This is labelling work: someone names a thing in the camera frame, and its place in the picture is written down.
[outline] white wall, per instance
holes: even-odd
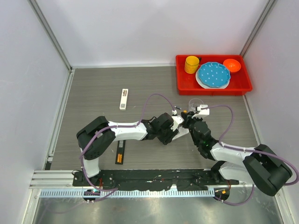
[[[267,0],[38,0],[73,66],[239,54]]]
[[[299,1],[278,1],[245,62],[253,91],[247,94],[262,142],[299,168]],[[299,185],[286,187],[297,216]]]
[[[67,70],[26,0],[0,9],[0,217],[17,224],[42,169]]]

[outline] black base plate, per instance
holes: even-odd
[[[73,172],[73,186],[90,186],[82,171]],[[212,171],[203,169],[150,169],[150,170],[101,170],[90,181],[103,189],[118,188],[118,190],[169,190],[176,184],[178,191],[207,190],[207,185],[227,185],[227,180],[214,180]],[[239,184],[230,180],[231,185]]]

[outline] cable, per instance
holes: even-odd
[[[161,96],[161,97],[163,97],[164,99],[166,99],[166,100],[168,101],[168,103],[171,105],[172,109],[175,111],[175,107],[174,107],[174,105],[170,102],[170,100],[169,100],[167,97],[165,97],[165,96],[163,96],[162,94],[159,94],[159,93],[151,94],[151,95],[146,99],[146,101],[145,101],[145,103],[144,103],[141,117],[140,117],[140,119],[139,119],[139,121],[137,122],[136,125],[119,125],[119,126],[114,125],[114,126],[104,127],[103,129],[99,130],[99,131],[92,137],[92,139],[89,141],[89,143],[86,145],[86,147],[84,148],[84,150],[82,151],[82,153],[81,153],[80,156],[79,156],[79,159],[80,159],[80,161],[81,161],[81,168],[82,168],[82,171],[83,171],[83,173],[84,173],[85,179],[86,179],[87,182],[90,184],[90,186],[92,186],[93,188],[95,188],[95,189],[97,189],[97,190],[99,190],[99,191],[112,191],[112,193],[106,195],[105,198],[106,198],[107,196],[113,194],[113,193],[117,190],[117,188],[104,190],[104,189],[100,189],[100,188],[96,187],[95,185],[93,185],[93,183],[91,183],[91,181],[89,180],[89,178],[88,178],[88,176],[87,176],[87,173],[86,173],[86,170],[85,170],[85,168],[84,168],[84,163],[83,163],[83,158],[84,158],[84,157],[83,157],[83,156],[84,156],[84,154],[86,153],[86,151],[88,150],[88,148],[90,147],[90,145],[93,143],[93,141],[94,141],[94,140],[95,140],[95,139],[96,139],[96,138],[97,138],[103,131],[108,130],[108,129],[111,129],[111,128],[118,128],[118,127],[129,127],[129,128],[131,128],[131,127],[136,127],[136,126],[138,126],[138,125],[141,123],[141,121],[142,121],[142,119],[143,119],[143,117],[144,117],[145,108],[146,108],[146,105],[147,105],[149,99],[150,99],[152,96],[156,96],[156,95],[157,95],[157,96]]]
[[[93,202],[99,202],[99,201],[105,200],[107,197],[109,197],[110,195],[112,195],[115,191],[116,191],[116,190],[113,190],[113,191],[111,191],[109,194],[107,194],[106,196],[101,197],[101,198],[98,198],[98,199],[95,199]],[[67,210],[65,210],[65,211],[52,211],[51,209],[49,209],[50,204],[51,204],[51,203],[48,203],[48,204],[46,205],[46,208],[44,209],[44,211],[43,211],[41,217],[39,218],[38,224],[41,223],[43,217],[44,217],[45,214],[46,214],[46,211],[49,211],[50,213],[53,213],[53,214],[61,215],[61,214],[64,214],[64,213],[67,213],[67,212],[73,210],[74,208],[76,208],[76,207],[78,207],[78,206],[80,206],[80,205],[82,205],[82,204],[87,204],[87,202],[85,202],[85,201],[80,202],[80,203],[74,205],[73,207],[71,207],[71,208],[69,208],[69,209],[67,209]]]
[[[228,205],[239,206],[239,205],[243,205],[243,204],[247,203],[253,197],[253,193],[254,193],[254,184],[252,185],[252,190],[251,190],[251,193],[250,193],[249,197],[244,202],[231,203],[231,202],[222,201],[221,200],[221,195],[220,195],[220,197],[215,196],[214,198],[216,198],[218,201],[220,201],[222,203],[225,203],[225,204],[228,204]]]
[[[271,154],[271,153],[268,153],[268,152],[253,150],[253,149],[245,149],[244,150],[243,148],[236,148],[234,146],[227,145],[227,144],[225,144],[224,147],[232,149],[232,150],[235,150],[235,151],[239,151],[239,152],[244,152],[245,151],[245,152],[248,152],[248,153],[263,154],[263,155],[271,156],[271,157],[273,157],[275,159],[281,160],[282,162],[288,164],[294,170],[294,172],[296,174],[296,179],[294,181],[290,182],[290,183],[285,183],[285,186],[291,186],[291,185],[294,185],[294,184],[296,184],[296,183],[299,182],[299,172],[296,169],[296,167],[293,164],[291,164],[288,160],[286,160],[286,159],[284,159],[284,158],[282,158],[282,157],[280,157],[278,155],[274,155],[274,154]]]
[[[93,141],[94,141],[94,140],[95,140],[95,139],[96,139],[96,138],[97,138],[103,131],[108,130],[108,129],[111,129],[111,128],[116,128],[116,127],[136,127],[136,126],[138,126],[138,125],[141,123],[142,119],[143,119],[143,116],[144,116],[144,113],[145,113],[145,108],[146,108],[146,105],[147,105],[149,99],[150,99],[152,96],[155,96],[155,95],[161,96],[161,97],[163,97],[164,99],[166,99],[166,100],[168,101],[168,103],[171,105],[172,109],[173,109],[174,111],[176,110],[175,107],[174,107],[174,105],[170,102],[170,100],[169,100],[167,97],[165,97],[165,96],[163,96],[162,94],[159,94],[159,93],[151,94],[151,95],[147,98],[147,100],[145,101],[145,104],[144,104],[144,106],[143,106],[143,110],[142,110],[142,114],[141,114],[140,120],[138,121],[138,123],[137,123],[136,125],[119,125],[119,126],[114,125],[114,126],[104,127],[103,129],[99,130],[99,131],[93,136],[93,138],[89,141],[89,143],[85,146],[85,148],[83,149],[82,153],[81,153],[80,156],[79,156],[79,159],[82,158],[82,156],[86,153],[86,151],[88,150],[88,148],[90,147],[90,145],[93,143]]]
[[[267,153],[267,152],[262,152],[262,151],[258,151],[258,150],[247,149],[247,148],[238,148],[238,147],[235,147],[235,146],[232,146],[232,145],[227,145],[227,144],[223,145],[223,142],[221,140],[223,139],[224,135],[229,131],[229,129],[231,128],[231,126],[232,126],[232,124],[234,122],[234,119],[235,119],[235,115],[234,115],[233,109],[230,106],[228,106],[228,105],[214,105],[214,106],[205,107],[203,109],[210,109],[210,108],[222,107],[222,106],[223,107],[227,107],[230,110],[230,112],[232,114],[232,119],[230,121],[229,126],[225,130],[225,132],[220,136],[220,138],[219,138],[219,144],[222,147],[224,147],[224,148],[229,148],[229,149],[232,149],[232,150],[235,150],[235,151],[263,154],[263,155],[271,156],[273,158],[281,160],[282,162],[285,162],[286,164],[288,164],[294,170],[294,172],[296,174],[296,179],[294,181],[290,182],[290,183],[286,183],[285,186],[290,186],[290,185],[294,185],[294,184],[298,183],[299,182],[299,171],[296,169],[296,167],[293,164],[291,164],[286,159],[284,159],[284,158],[282,158],[282,157],[280,157],[278,155],[274,155],[274,154]]]

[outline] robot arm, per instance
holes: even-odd
[[[135,123],[115,123],[107,121],[104,116],[100,116],[88,124],[77,133],[77,139],[82,151],[95,133],[107,126],[117,126],[103,132],[91,144],[88,151],[84,154],[83,163],[88,177],[97,175],[99,169],[99,157],[105,152],[109,145],[114,141],[120,140],[152,140],[157,137],[164,145],[172,140],[189,133],[188,129],[182,127],[184,120],[176,112],[172,116],[167,113],[158,118],[142,120],[139,125]]]
[[[240,152],[225,147],[211,136],[211,130],[202,118],[194,118],[193,112],[182,113],[184,127],[190,130],[193,142],[200,154],[210,160],[220,161],[212,168],[218,171],[215,179],[239,180],[255,184],[263,193],[274,196],[292,176],[291,170],[280,160],[259,153]],[[275,154],[266,145],[247,148]]]
[[[196,113],[182,112],[181,116],[176,112],[173,112],[172,116],[164,113],[158,118],[142,120],[139,125],[137,122],[115,123],[107,121],[103,116],[98,117],[77,133],[81,149],[86,147],[97,131],[108,126],[116,128],[105,130],[84,154],[83,163],[87,176],[93,177],[99,173],[98,157],[114,141],[152,140],[157,137],[167,145],[172,140],[190,133],[195,146],[204,158],[219,161],[211,169],[216,181],[239,180],[254,183],[265,194],[274,196],[292,176],[291,170],[283,162],[272,157],[238,152],[221,145],[211,136],[211,130],[202,119],[209,115],[209,109],[203,109],[205,107],[207,105],[201,105]],[[118,127],[133,125],[136,127]],[[274,154],[265,145],[252,149]]]

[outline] red plastic tray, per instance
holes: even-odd
[[[210,95],[210,96],[241,96],[252,90],[251,81],[246,70],[245,63],[240,55],[194,55],[201,57],[200,65],[207,62],[223,63],[232,58],[240,62],[241,69],[231,73],[229,85],[225,89],[204,89],[195,79],[195,74],[188,74],[184,70],[185,60],[189,55],[177,55],[177,83],[180,95]]]

